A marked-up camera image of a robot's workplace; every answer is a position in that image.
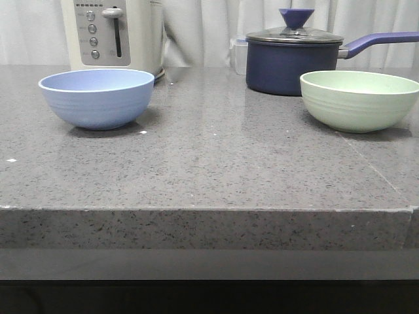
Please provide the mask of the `blue bowl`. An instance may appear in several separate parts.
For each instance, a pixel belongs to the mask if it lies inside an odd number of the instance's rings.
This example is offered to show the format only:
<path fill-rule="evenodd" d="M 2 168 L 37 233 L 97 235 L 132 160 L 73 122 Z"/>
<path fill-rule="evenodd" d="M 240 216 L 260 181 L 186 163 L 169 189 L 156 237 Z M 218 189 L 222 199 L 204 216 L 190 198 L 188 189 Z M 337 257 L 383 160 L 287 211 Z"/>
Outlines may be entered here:
<path fill-rule="evenodd" d="M 86 69 L 42 78 L 38 86 L 63 121 L 90 130 L 119 128 L 141 115 L 155 76 L 133 69 Z"/>

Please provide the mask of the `green bowl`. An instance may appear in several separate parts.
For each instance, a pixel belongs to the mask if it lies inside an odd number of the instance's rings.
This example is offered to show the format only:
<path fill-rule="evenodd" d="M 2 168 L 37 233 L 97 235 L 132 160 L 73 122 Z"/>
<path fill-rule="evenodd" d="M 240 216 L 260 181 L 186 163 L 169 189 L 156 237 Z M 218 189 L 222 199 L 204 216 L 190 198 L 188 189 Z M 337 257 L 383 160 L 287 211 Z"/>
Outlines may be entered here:
<path fill-rule="evenodd" d="M 364 71 L 313 71 L 300 76 L 308 112 L 350 133 L 383 130 L 401 121 L 418 101 L 415 80 Z"/>

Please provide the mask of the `blue saucepan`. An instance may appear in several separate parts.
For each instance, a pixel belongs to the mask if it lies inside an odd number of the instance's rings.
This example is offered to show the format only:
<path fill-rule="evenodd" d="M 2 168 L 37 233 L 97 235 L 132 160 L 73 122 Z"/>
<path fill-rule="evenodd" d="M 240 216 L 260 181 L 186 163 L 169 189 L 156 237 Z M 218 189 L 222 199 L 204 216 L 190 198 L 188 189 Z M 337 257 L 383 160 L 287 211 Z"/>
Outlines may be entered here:
<path fill-rule="evenodd" d="M 275 43 L 248 39 L 246 84 L 252 90 L 300 96 L 300 76 L 333 71 L 337 60 L 350 59 L 375 44 L 416 43 L 418 32 L 373 33 L 350 43 Z"/>

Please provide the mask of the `clear plastic container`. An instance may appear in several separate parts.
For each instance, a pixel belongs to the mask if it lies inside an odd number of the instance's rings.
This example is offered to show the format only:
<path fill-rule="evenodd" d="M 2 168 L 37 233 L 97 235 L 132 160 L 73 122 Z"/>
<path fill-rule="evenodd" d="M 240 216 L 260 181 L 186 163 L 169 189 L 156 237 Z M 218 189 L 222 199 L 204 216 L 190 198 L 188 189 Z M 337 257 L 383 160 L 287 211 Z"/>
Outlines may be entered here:
<path fill-rule="evenodd" d="M 244 35 L 237 35 L 230 40 L 232 64 L 238 75 L 246 74 L 247 67 L 247 41 Z"/>

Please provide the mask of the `white curtain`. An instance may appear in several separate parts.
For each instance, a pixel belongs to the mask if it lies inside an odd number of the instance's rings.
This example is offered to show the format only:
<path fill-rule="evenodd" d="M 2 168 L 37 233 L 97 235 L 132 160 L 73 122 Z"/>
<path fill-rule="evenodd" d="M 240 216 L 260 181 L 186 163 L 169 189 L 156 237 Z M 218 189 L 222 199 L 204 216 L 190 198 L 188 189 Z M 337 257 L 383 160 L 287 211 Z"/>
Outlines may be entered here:
<path fill-rule="evenodd" d="M 346 42 L 370 33 L 417 31 L 417 1 L 164 1 L 169 67 L 228 67 L 230 40 L 283 24 L 280 9 L 312 9 L 307 26 Z M 1 2 L 3 65 L 68 63 L 59 1 Z"/>

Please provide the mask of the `cream toaster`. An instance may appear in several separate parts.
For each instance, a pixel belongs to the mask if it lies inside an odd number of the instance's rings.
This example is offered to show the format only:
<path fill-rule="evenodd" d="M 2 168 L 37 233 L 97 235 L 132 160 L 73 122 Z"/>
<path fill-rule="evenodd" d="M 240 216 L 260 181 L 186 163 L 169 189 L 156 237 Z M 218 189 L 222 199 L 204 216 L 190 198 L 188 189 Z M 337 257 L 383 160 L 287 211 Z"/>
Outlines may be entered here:
<path fill-rule="evenodd" d="M 164 75 L 160 1 L 62 1 L 70 68 L 127 68 Z"/>

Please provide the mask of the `glass pot lid blue knob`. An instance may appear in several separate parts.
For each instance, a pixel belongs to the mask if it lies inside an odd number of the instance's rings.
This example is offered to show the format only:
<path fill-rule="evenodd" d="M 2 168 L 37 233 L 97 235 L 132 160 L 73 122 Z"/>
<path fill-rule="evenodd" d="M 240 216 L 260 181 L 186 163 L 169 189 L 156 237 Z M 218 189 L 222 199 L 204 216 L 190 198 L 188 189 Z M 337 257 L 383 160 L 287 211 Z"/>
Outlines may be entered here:
<path fill-rule="evenodd" d="M 285 26 L 248 33 L 246 39 L 279 44 L 332 44 L 343 41 L 341 36 L 304 26 L 314 9 L 279 9 L 279 13 Z"/>

